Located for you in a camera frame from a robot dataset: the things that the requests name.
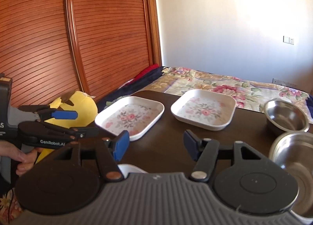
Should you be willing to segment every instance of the black circular pad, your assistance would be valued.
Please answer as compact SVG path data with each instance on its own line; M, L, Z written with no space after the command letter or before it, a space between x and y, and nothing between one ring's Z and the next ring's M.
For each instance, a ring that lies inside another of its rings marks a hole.
M296 180L267 158L235 163L217 175L213 187L225 204L254 215L285 211L298 195Z
M58 215L76 211L96 197L100 180L95 173L71 162L51 162L35 166L18 180L16 195L22 207Z
M274 190L276 180L264 173L250 173L240 179L240 185L247 192L262 194Z

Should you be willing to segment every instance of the floral fabric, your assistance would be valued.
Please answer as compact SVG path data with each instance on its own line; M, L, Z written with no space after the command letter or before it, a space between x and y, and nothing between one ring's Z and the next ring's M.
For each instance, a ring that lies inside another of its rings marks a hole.
M17 218L21 213L22 209L14 195L13 200L13 190L10 190L3 196L0 196L0 224L7 225Z
M263 112L263 104L279 98L298 106L313 123L306 105L309 95L296 89L271 84L241 80L231 76L210 74L183 67L165 68L164 75L142 90L152 90L167 94L183 95L188 90L203 89L227 94L237 101L238 108Z

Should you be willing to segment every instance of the stainless steel bowl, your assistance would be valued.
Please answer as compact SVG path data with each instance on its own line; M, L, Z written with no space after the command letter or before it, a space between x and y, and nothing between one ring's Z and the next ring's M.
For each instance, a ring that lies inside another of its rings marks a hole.
M284 133L270 149L269 158L287 170L298 182L299 195L292 208L301 220L313 221L313 134L303 131Z
M300 108L283 100L270 100L264 104L269 128L277 136L296 130L308 131L309 121Z

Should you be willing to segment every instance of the human hand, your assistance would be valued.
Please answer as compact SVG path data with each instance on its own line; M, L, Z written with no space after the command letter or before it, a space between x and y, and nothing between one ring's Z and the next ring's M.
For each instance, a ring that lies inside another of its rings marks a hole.
M30 153L25 154L15 145L7 141L0 141L0 156L6 156L13 160L20 161L16 174L21 176L30 170L36 161L37 152L41 152L42 148L34 148Z
M30 170L34 166L34 163L37 159L37 152L42 152L42 150L43 148L36 147L28 154L26 154L25 160L18 165L16 174L21 176Z

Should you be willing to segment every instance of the yellow plush toy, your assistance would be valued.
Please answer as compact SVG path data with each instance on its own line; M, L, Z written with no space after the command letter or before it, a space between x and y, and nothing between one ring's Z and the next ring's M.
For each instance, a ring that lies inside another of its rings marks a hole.
M49 104L50 108L62 108L63 110L76 111L78 117L74 120L50 118L45 122L65 128L86 127L94 121L98 114L98 108L93 98L80 91L72 91L58 97ZM50 154L53 149L44 149L39 155L37 162Z

